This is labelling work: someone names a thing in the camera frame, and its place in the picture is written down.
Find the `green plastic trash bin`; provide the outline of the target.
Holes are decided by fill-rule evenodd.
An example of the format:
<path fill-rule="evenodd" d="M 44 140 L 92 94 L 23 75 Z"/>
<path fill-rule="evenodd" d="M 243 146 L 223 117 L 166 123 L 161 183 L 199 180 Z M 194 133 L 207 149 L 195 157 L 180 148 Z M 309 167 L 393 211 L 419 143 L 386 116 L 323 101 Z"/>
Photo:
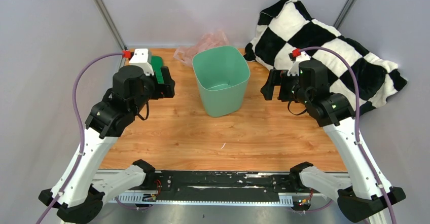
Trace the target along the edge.
<path fill-rule="evenodd" d="M 243 103 L 250 68 L 234 46 L 202 51 L 192 59 L 202 105 L 211 117 L 238 111 Z"/>

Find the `pink translucent trash bag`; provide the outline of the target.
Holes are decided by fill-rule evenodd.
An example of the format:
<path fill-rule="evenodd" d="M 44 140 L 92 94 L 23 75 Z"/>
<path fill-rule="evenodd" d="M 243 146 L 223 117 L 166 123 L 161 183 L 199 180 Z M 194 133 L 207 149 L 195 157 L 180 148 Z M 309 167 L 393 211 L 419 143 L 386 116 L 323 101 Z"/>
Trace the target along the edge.
<path fill-rule="evenodd" d="M 174 52 L 173 57 L 185 66 L 193 67 L 192 60 L 196 54 L 208 49 L 226 46 L 229 44 L 230 43 L 226 34 L 222 30 L 218 30 L 216 32 L 204 34 L 193 46 L 179 46 Z"/>

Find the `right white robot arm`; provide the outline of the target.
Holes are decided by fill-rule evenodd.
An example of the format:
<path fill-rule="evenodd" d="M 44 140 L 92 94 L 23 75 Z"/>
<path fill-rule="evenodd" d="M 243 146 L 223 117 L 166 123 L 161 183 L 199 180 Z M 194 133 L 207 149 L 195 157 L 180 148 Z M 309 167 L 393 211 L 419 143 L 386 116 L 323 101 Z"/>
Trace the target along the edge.
<path fill-rule="evenodd" d="M 329 89 L 328 69 L 317 60 L 296 63 L 297 70 L 272 69 L 261 88 L 266 100 L 280 87 L 278 99 L 300 103 L 334 143 L 349 174 L 340 180 L 304 162 L 290 169 L 295 192 L 313 189 L 337 203 L 343 215 L 357 223 L 405 199 L 402 188 L 385 178 L 355 129 L 355 113 L 346 96 Z"/>

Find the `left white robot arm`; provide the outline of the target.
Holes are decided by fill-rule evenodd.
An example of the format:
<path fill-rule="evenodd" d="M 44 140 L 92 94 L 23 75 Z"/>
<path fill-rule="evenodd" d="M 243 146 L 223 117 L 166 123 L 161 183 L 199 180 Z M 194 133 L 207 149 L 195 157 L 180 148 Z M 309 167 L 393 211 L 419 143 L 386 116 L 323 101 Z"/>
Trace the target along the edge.
<path fill-rule="evenodd" d="M 102 100 L 95 104 L 85 122 L 80 124 L 82 138 L 69 166 L 57 184 L 41 191 L 39 200 L 57 209 L 64 222 L 89 223 L 104 204 L 123 192 L 155 186 L 155 168 L 144 160 L 136 160 L 127 169 L 100 181 L 93 181 L 110 148 L 124 130 L 140 118 L 140 111 L 150 100 L 172 98 L 175 82 L 169 68 L 159 70 L 163 82 L 155 74 L 136 65 L 127 65 L 113 75 L 113 83 Z"/>

